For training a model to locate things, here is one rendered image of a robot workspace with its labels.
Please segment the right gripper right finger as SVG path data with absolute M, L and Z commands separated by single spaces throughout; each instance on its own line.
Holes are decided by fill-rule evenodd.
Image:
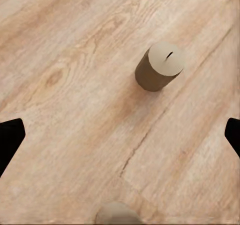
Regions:
M 240 120 L 229 118 L 226 124 L 225 137 L 240 157 Z

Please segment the pillar candle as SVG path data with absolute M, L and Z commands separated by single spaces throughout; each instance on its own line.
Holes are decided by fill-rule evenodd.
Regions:
M 172 42 L 154 43 L 144 54 L 135 70 L 138 84 L 149 92 L 164 89 L 184 69 L 182 51 Z
M 101 207 L 94 225 L 145 225 L 145 222 L 127 203 L 113 200 Z

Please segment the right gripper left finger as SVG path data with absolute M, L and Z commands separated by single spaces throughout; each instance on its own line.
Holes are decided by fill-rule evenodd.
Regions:
M 0 123 L 0 177 L 25 138 L 21 118 Z

